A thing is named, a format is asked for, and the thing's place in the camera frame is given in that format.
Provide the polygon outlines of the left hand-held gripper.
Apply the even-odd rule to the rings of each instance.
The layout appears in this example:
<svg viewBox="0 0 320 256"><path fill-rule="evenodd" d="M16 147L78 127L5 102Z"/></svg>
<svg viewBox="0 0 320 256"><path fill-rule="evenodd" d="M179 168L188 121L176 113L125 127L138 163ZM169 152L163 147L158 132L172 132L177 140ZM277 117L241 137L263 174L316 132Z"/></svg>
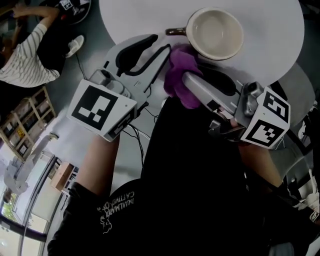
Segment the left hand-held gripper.
<svg viewBox="0 0 320 256"><path fill-rule="evenodd" d="M169 58L171 45L166 44L140 69L131 71L158 37L157 34L138 35L114 45L107 52L104 69L97 69L89 80L80 81L67 117L109 142L115 140L137 118L138 110L147 102L144 92ZM120 75L122 82L109 72Z"/></svg>

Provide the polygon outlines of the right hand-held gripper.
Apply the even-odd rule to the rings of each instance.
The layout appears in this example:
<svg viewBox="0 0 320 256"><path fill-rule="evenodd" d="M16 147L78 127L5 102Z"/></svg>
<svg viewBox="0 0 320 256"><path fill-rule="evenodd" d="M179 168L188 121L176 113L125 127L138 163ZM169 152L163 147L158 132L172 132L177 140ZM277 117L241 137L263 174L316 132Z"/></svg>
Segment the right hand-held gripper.
<svg viewBox="0 0 320 256"><path fill-rule="evenodd" d="M291 106L271 88L258 82L238 82L237 87L223 72L199 70L202 77L185 72L182 82L206 108L215 111L210 135L272 149L289 130Z"/></svg>

